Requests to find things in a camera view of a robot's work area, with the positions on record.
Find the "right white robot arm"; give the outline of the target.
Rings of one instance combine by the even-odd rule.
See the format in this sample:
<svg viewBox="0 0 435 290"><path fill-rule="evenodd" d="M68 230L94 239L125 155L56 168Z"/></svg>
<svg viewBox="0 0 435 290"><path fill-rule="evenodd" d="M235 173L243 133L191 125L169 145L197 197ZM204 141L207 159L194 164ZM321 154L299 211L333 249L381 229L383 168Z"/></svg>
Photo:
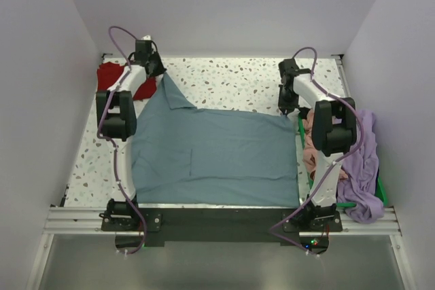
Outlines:
<svg viewBox="0 0 435 290"><path fill-rule="evenodd" d="M300 109L302 97L313 110L311 140L317 150L315 178L307 203L285 219L299 230L321 230L336 216L336 191L343 156L357 140L355 102L328 93L293 58L279 63L278 108L287 115Z"/></svg>

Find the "blue-grey t-shirt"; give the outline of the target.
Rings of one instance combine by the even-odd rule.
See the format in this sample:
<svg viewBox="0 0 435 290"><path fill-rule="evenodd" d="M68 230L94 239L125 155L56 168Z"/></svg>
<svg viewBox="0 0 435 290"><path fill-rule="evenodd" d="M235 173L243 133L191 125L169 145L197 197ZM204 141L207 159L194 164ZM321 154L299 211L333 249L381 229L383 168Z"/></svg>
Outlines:
<svg viewBox="0 0 435 290"><path fill-rule="evenodd" d="M299 205L287 117L199 109L164 76L137 123L131 172L140 203Z"/></svg>

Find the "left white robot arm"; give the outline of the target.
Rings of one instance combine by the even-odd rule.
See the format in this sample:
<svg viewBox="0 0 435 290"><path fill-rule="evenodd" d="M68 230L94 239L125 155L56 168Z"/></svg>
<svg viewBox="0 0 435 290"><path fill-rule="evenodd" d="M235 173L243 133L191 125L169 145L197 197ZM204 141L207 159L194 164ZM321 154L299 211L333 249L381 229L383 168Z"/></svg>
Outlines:
<svg viewBox="0 0 435 290"><path fill-rule="evenodd" d="M131 168L131 146L138 127L134 96L148 80L165 72L157 45L145 36L135 40L135 50L132 56L126 57L115 82L95 94L97 137L113 147L114 192L101 215L106 224L118 223L125 230L145 229Z"/></svg>

